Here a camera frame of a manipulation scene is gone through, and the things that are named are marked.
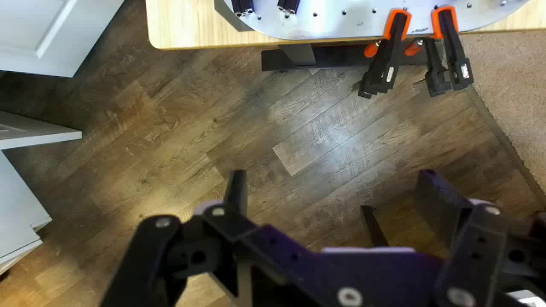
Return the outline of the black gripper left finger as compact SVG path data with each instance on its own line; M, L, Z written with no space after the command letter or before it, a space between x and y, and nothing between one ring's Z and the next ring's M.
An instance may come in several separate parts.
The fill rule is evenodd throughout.
M248 173L231 173L224 199L195 213L189 221L177 214L142 219L101 300L101 307L175 307L189 279L211 274L223 289L238 296L238 267L229 231L216 221L245 216Z

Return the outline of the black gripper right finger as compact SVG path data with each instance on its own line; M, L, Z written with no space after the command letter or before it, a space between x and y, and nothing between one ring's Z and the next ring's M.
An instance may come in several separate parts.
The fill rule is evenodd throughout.
M450 248L434 284L439 307L509 307L502 266L508 221L491 202L473 202L433 168L419 172L415 204Z

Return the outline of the silver round robot base plate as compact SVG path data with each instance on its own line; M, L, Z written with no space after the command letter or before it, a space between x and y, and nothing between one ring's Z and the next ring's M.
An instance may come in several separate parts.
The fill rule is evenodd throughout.
M282 40L381 37L395 11L410 15L410 35L433 34L434 15L456 13L460 30L499 22L531 0L214 0L238 30Z

